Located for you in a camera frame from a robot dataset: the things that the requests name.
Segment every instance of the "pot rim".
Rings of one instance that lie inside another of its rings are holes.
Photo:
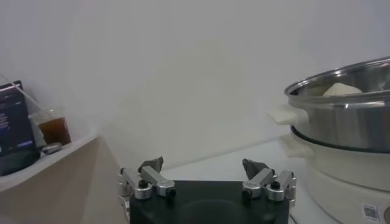
[[[313,75],[311,77],[305,78],[303,80],[300,80],[298,82],[289,85],[285,89],[284,93],[286,96],[289,97],[290,100],[294,102],[301,102],[301,103],[327,103],[331,105],[335,104],[335,105],[343,105],[343,106],[347,104],[347,108],[348,108],[348,103],[358,103],[357,105],[358,107],[362,107],[362,106],[383,107],[385,104],[384,100],[390,99],[390,89],[383,90],[383,91],[373,91],[369,93],[347,94],[347,95],[340,95],[340,96],[297,96],[291,94],[293,91],[297,90],[298,88],[301,88],[317,80],[323,79],[326,76],[341,77],[347,75],[346,72],[348,71],[352,71],[354,69],[358,69],[362,67],[371,67],[380,64],[383,64],[382,66],[390,66],[390,56],[378,58],[375,60],[359,62],[338,69],[326,71],[317,75]]]

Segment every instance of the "white wall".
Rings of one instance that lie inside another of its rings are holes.
[[[286,85],[390,53],[385,0],[3,0],[0,72],[85,114],[119,164],[277,136]]]

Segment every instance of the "sticker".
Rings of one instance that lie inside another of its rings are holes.
[[[361,213],[363,217],[371,223],[380,224],[380,215],[378,207],[374,205],[361,205]]]

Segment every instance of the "straw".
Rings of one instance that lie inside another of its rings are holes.
[[[39,110],[41,111],[44,111],[43,107],[41,107],[39,105],[39,103],[33,99],[30,95],[28,95],[26,92],[24,92],[21,88],[19,88],[15,83],[11,82],[5,75],[1,74],[0,75],[9,83],[11,83],[11,85],[13,85],[13,87],[15,87],[19,92],[21,92],[21,94],[23,94],[27,99],[29,99],[37,108],[39,108]]]

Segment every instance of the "white plastic handle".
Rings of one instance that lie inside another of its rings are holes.
[[[282,105],[280,108],[269,112],[268,115],[279,125],[299,125],[309,122],[306,111],[290,105]]]
[[[287,157],[311,158],[314,156],[314,151],[308,145],[299,142],[293,134],[280,137],[283,148]]]

